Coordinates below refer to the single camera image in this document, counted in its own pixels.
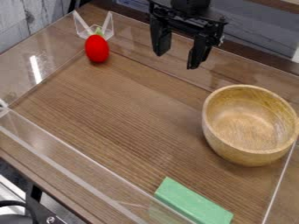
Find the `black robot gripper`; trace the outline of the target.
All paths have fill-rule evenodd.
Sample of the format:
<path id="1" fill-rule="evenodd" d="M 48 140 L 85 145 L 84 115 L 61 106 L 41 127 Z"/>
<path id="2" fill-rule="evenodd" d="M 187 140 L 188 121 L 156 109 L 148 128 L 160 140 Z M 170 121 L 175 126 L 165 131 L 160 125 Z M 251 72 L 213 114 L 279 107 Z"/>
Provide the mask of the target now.
<path id="1" fill-rule="evenodd" d="M 188 54 L 187 68 L 196 69 L 208 58 L 212 44 L 223 43 L 225 17 L 211 8 L 211 0 L 148 0 L 149 12 L 160 18 L 184 23 L 191 29 L 205 34 L 197 34 Z M 162 19 L 150 16 L 152 48 L 157 56 L 170 49 L 172 30 Z"/>

